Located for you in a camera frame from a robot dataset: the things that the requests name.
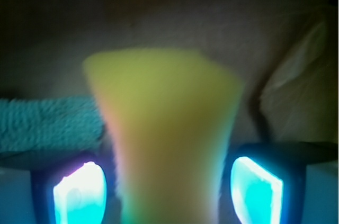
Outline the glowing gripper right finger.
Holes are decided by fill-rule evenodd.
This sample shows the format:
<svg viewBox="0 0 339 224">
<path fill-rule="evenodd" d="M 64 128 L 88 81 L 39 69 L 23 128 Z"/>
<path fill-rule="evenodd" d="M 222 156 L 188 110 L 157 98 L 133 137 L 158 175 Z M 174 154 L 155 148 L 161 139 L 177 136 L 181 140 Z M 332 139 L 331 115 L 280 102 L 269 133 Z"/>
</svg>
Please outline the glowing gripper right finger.
<svg viewBox="0 0 339 224">
<path fill-rule="evenodd" d="M 229 193 L 240 223 L 301 223 L 302 147 L 300 142 L 246 143 L 231 151 Z"/>
</svg>

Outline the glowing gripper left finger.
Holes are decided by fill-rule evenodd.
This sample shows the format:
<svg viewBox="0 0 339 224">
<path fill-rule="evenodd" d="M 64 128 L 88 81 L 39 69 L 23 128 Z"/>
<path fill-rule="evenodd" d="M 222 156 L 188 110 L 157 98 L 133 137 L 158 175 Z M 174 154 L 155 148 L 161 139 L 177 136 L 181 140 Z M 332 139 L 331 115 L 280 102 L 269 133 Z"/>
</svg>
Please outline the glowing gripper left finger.
<svg viewBox="0 0 339 224">
<path fill-rule="evenodd" d="M 109 195 L 102 158 L 91 152 L 59 153 L 31 171 L 37 223 L 102 223 Z"/>
</svg>

